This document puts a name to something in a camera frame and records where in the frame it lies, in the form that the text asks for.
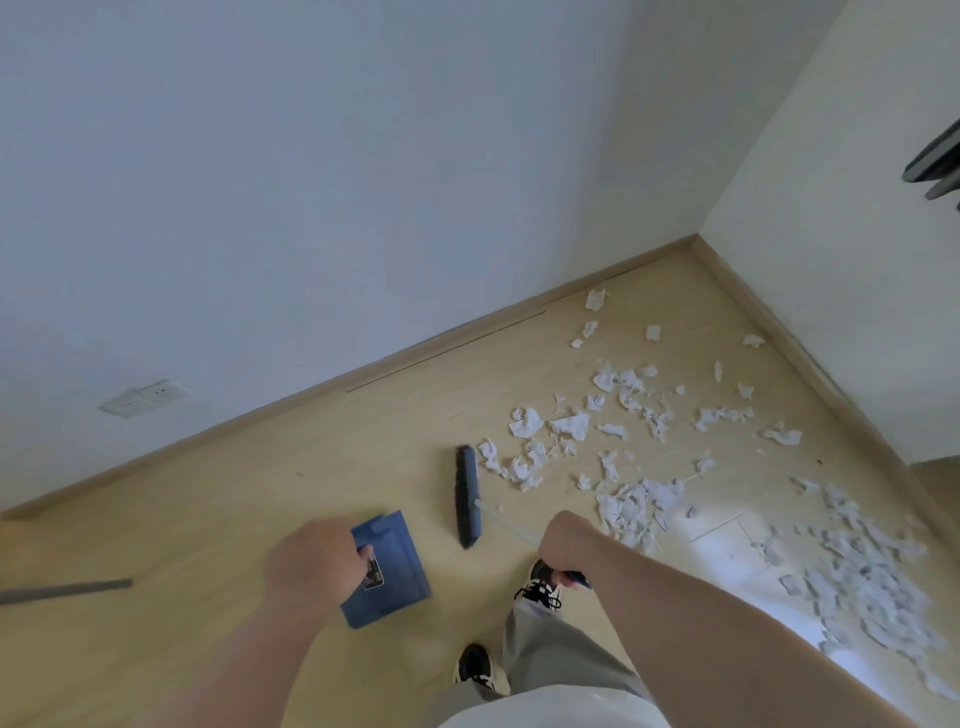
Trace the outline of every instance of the person's left arm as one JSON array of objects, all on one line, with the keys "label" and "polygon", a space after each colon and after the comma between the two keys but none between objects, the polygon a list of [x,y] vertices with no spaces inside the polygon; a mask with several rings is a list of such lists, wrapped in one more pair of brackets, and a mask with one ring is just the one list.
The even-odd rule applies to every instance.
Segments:
[{"label": "person's left arm", "polygon": [[267,559],[263,601],[217,647],[193,685],[138,728],[276,728],[303,658],[367,573],[343,519],[313,521]]}]

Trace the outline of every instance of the white shirt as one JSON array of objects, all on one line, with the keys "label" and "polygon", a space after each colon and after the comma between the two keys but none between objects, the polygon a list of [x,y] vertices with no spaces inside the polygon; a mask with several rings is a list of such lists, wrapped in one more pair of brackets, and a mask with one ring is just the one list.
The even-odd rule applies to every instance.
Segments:
[{"label": "white shirt", "polygon": [[610,688],[551,685],[468,708],[441,728],[670,728],[653,703]]}]

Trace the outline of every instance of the person's right hand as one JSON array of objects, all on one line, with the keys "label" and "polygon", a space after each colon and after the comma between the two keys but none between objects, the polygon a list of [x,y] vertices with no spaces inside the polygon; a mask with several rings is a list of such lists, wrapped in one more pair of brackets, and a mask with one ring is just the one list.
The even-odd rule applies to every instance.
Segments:
[{"label": "person's right hand", "polygon": [[310,521],[267,557],[264,601],[288,610],[328,615],[363,581],[372,546],[359,552],[346,519]]},{"label": "person's right hand", "polygon": [[540,540],[540,558],[554,570],[554,579],[558,584],[576,586],[563,572],[584,570],[580,544],[585,535],[595,530],[587,519],[572,511],[561,511],[550,520]]}]

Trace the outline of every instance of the wall-mounted black object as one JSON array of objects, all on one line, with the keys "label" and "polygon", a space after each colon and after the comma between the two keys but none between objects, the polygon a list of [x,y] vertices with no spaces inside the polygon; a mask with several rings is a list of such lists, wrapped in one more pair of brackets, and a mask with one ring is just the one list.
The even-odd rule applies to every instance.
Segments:
[{"label": "wall-mounted black object", "polygon": [[27,587],[26,589],[7,589],[0,592],[0,604],[22,604],[25,601],[56,599],[61,596],[88,595],[95,592],[109,592],[113,589],[129,589],[132,579],[110,579],[109,581],[83,581],[78,584],[57,584],[49,587]]},{"label": "wall-mounted black object", "polygon": [[960,189],[960,119],[924,147],[903,170],[904,182],[934,182],[926,191],[928,200],[936,200]]}]

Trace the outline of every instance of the black sneaker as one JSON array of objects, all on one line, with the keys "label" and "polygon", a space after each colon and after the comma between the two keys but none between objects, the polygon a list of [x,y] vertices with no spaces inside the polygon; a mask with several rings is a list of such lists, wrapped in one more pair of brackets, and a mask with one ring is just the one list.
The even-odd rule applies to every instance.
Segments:
[{"label": "black sneaker", "polygon": [[457,660],[457,671],[453,677],[455,683],[472,680],[487,690],[493,690],[493,663],[490,653],[482,644],[468,644]]},{"label": "black sneaker", "polygon": [[530,599],[551,612],[556,612],[561,607],[557,597],[559,593],[560,587],[553,583],[553,570],[544,564],[542,559],[537,559],[537,563],[530,569],[530,580],[523,589],[514,594],[514,599]]}]

